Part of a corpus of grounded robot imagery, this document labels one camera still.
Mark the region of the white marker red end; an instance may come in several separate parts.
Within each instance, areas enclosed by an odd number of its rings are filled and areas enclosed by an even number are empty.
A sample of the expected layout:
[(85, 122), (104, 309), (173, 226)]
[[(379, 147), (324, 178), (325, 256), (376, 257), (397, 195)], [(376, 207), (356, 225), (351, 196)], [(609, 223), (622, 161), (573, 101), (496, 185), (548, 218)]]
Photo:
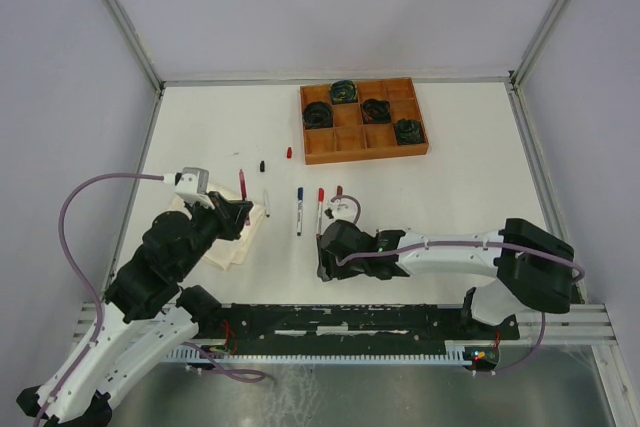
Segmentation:
[(322, 200), (318, 200), (317, 212), (316, 212), (316, 236), (317, 237), (319, 237), (322, 234), (323, 206), (324, 206), (324, 202)]

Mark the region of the white marker black end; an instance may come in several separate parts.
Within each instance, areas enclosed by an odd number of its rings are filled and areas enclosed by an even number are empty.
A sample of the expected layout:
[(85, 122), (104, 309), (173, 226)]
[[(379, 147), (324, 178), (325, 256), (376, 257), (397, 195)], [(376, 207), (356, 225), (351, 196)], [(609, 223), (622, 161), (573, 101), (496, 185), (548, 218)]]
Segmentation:
[(265, 217), (270, 218), (271, 211), (270, 211), (269, 194), (267, 189), (264, 189), (263, 191), (263, 203), (264, 203)]

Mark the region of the white marker blue end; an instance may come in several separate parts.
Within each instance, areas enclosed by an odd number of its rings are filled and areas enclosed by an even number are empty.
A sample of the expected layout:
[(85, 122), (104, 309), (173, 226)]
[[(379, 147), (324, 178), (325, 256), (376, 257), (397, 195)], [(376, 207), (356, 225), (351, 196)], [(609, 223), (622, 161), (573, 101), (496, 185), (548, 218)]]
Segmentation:
[(297, 200), (296, 205), (296, 236), (302, 236), (303, 228), (303, 199)]

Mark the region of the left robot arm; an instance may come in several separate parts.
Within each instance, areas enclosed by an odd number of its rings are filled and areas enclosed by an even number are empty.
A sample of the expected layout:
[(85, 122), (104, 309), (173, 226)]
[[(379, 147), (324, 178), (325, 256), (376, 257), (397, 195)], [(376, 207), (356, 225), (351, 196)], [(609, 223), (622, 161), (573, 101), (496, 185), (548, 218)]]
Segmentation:
[(159, 214), (119, 269), (96, 320), (52, 378), (16, 402), (44, 426), (106, 426), (131, 389), (167, 354), (221, 325), (220, 303), (180, 287), (217, 240), (240, 238), (252, 202), (210, 191)]

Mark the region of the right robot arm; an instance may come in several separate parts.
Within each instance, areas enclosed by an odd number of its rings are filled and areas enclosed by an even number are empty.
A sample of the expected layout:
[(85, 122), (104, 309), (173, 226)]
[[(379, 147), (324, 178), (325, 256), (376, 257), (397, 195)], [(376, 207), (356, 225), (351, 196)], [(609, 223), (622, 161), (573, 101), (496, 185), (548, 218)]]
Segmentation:
[(426, 274), (488, 279), (467, 291), (458, 315), (460, 329), (472, 338), (527, 309), (567, 313), (572, 288), (585, 276), (569, 244), (521, 218), (507, 219), (499, 230), (450, 236), (406, 229), (369, 235), (353, 222), (336, 220), (318, 236), (317, 248), (324, 281)]

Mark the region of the cream folded cloth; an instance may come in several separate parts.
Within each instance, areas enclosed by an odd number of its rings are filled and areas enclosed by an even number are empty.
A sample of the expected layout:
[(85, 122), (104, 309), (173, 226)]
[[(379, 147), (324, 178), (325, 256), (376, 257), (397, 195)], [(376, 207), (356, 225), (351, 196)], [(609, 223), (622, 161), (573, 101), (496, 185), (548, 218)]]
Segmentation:
[[(215, 183), (208, 184), (209, 191), (218, 191), (227, 200), (240, 200), (239, 192), (229, 190)], [(169, 205), (169, 210), (175, 210), (184, 214), (189, 214), (184, 202), (178, 196), (174, 196)], [(250, 224), (246, 225), (239, 240), (225, 241), (216, 240), (212, 247), (204, 254), (202, 261), (215, 266), (217, 268), (228, 270), (232, 264), (244, 264), (248, 253), (254, 243), (257, 233), (266, 218), (265, 206), (258, 203), (254, 204), (249, 215)]]

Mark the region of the wooden compartment tray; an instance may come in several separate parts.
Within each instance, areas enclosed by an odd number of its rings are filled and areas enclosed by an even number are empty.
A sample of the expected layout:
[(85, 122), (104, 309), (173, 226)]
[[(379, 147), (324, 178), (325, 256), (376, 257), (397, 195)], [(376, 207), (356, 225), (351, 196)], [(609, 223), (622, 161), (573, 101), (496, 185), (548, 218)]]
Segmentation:
[(305, 162), (319, 165), (424, 155), (429, 139), (409, 77), (300, 88)]

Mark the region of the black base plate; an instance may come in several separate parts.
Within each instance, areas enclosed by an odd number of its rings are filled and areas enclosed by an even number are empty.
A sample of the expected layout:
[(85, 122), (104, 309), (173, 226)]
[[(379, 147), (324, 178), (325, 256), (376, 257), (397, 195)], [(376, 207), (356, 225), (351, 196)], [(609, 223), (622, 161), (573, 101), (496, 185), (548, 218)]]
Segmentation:
[(221, 304), (201, 286), (176, 300), (198, 326), (198, 339), (232, 342), (233, 353), (415, 353), (417, 343), (518, 340), (516, 317), (486, 326), (463, 307), (413, 305)]

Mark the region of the aluminium frame left post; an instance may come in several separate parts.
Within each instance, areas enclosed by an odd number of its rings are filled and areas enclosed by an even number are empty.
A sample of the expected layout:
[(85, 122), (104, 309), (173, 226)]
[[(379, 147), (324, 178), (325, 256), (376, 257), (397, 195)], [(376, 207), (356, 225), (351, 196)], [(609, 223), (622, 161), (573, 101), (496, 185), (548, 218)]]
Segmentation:
[(164, 81), (161, 79), (161, 76), (158, 74), (151, 58), (146, 52), (126, 9), (119, 0), (102, 0), (102, 2), (147, 81), (156, 92), (161, 92), (164, 87)]

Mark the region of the aluminium frame post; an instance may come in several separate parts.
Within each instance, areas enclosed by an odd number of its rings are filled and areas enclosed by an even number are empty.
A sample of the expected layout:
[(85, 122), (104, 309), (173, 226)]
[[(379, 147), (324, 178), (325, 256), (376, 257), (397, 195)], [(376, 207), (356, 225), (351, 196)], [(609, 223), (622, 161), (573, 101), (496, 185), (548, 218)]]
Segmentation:
[(529, 77), (535, 63), (549, 41), (551, 34), (554, 32), (571, 2), (572, 0), (551, 0), (549, 7), (521, 57), (518, 67), (510, 73), (510, 84), (513, 90), (519, 89)]
[(161, 79), (161, 76), (158, 74), (151, 58), (146, 52), (126, 9), (119, 0), (102, 0), (102, 2), (147, 81), (156, 92), (161, 92), (164, 87), (164, 81)]

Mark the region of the aluminium frame back rail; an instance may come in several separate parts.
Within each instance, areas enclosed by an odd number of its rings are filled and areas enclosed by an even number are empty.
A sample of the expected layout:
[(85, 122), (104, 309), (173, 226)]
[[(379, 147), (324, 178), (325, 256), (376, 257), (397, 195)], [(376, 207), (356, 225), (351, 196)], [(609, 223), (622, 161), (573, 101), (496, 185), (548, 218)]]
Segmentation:
[[(474, 77), (411, 77), (414, 84), (416, 83), (500, 83), (511, 85), (510, 76), (474, 76)], [(222, 87), (222, 86), (263, 86), (263, 85), (320, 85), (332, 84), (340, 80), (352, 81), (370, 81), (378, 80), (377, 78), (284, 78), (284, 79), (218, 79), (218, 80), (168, 80), (164, 81), (162, 86), (167, 88), (186, 88), (186, 87)]]

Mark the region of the aluminium frame right post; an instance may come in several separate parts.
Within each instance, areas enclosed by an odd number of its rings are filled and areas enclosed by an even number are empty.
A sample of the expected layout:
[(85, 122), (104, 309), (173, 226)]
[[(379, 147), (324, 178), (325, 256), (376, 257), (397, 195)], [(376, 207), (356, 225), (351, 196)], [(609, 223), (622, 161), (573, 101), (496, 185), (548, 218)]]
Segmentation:
[(521, 57), (518, 67), (510, 73), (510, 84), (513, 90), (519, 89), (529, 77), (535, 63), (549, 41), (551, 34), (554, 32), (571, 2), (572, 0), (551, 0), (549, 7)]

